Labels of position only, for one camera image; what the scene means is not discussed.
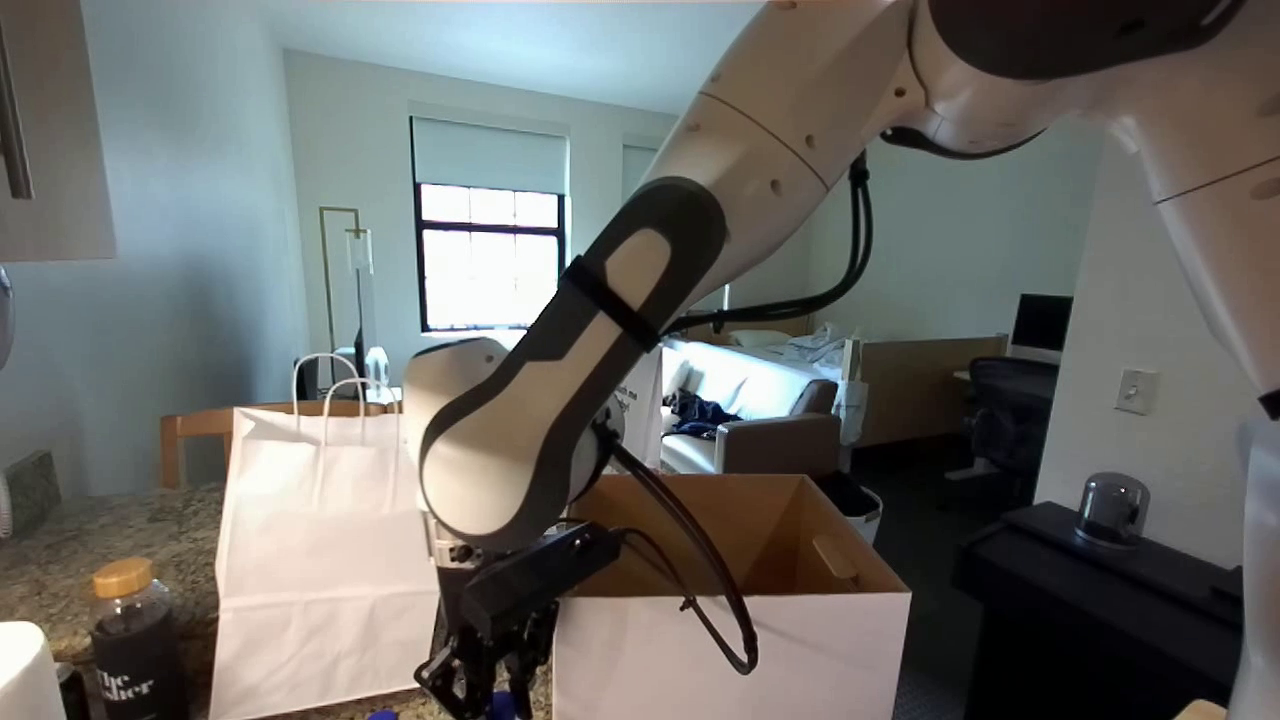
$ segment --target countertop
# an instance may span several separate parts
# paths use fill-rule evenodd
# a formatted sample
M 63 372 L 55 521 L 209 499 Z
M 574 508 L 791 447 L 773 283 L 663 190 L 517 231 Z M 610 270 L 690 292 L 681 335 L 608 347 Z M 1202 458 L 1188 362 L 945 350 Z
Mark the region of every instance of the countertop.
M 193 645 L 196 695 L 209 691 L 213 638 L 217 638 L 217 526 L 221 487 L 196 485 L 178 495 L 101 495 L 55 508 L 29 540 L 0 540 L 0 614 L 30 620 L 45 628 L 50 655 L 79 673 L 90 666 L 90 569 L 121 555 L 152 555 L 155 577 L 168 585 L 178 628 Z M 445 720 L 449 713 L 420 695 L 384 695 L 339 702 L 325 713 L 298 713 L 307 720 L 362 720 L 377 709 L 395 709 L 403 720 Z

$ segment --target kitchen cabinet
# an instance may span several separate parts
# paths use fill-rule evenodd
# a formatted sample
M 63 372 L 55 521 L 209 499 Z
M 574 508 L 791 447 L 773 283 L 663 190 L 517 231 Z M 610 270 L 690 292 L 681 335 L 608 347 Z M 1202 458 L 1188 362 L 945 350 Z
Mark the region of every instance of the kitchen cabinet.
M 113 253 L 79 0 L 0 0 L 0 262 Z

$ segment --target ceiling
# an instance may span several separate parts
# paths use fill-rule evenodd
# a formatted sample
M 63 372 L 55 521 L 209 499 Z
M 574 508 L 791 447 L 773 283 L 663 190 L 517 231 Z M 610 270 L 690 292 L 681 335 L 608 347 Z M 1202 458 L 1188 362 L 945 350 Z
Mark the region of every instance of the ceiling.
M 254 0 L 282 46 L 681 112 L 765 0 Z

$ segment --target bottle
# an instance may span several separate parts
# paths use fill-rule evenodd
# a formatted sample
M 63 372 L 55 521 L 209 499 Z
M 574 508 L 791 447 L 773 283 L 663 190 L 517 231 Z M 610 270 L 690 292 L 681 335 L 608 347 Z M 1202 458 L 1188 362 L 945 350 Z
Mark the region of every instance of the bottle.
M 90 664 L 107 720 L 188 720 L 188 684 L 168 589 L 148 555 L 90 573 Z

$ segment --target window frame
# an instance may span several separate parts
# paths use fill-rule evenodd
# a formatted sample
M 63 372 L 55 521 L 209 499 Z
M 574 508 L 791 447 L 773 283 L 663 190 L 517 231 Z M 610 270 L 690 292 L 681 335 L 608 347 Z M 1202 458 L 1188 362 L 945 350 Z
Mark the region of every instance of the window frame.
M 554 292 L 564 287 L 564 261 L 568 261 L 568 200 L 564 190 L 534 190 L 554 197 L 554 228 L 538 225 L 462 225 L 462 219 L 429 219 L 424 215 L 424 187 L 437 179 L 413 179 L 413 243 L 417 243 L 417 313 L 420 331 L 524 331 L 527 325 L 460 325 L 460 327 L 430 327 L 429 308 L 429 241 L 424 231 L 499 231 L 499 234 L 538 234 L 554 241 Z M 481 184 L 437 184 L 437 187 L 467 187 L 467 190 L 524 190 L 524 187 L 481 187 Z

